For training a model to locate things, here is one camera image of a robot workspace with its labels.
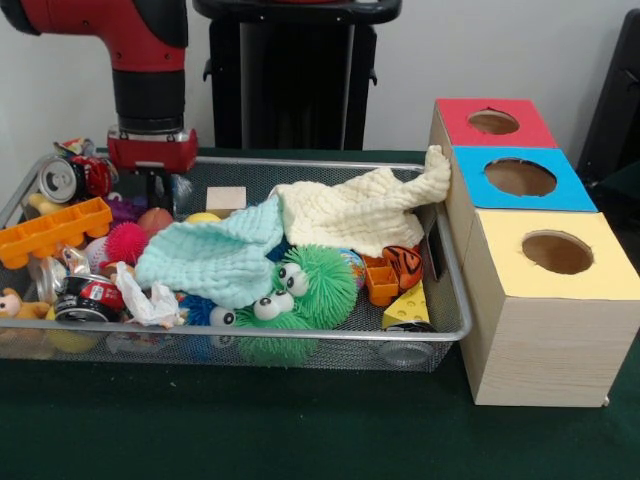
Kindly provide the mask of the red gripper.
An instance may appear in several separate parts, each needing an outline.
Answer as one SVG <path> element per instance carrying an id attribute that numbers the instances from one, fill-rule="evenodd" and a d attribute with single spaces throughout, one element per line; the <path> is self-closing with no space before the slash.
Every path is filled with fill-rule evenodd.
<path id="1" fill-rule="evenodd" d="M 198 137 L 194 129 L 168 134 L 138 135 L 110 128 L 107 136 L 109 158 L 119 169 L 162 169 L 161 183 L 154 172 L 145 173 L 148 208 L 159 208 L 174 214 L 173 175 L 189 171 L 195 164 Z"/>

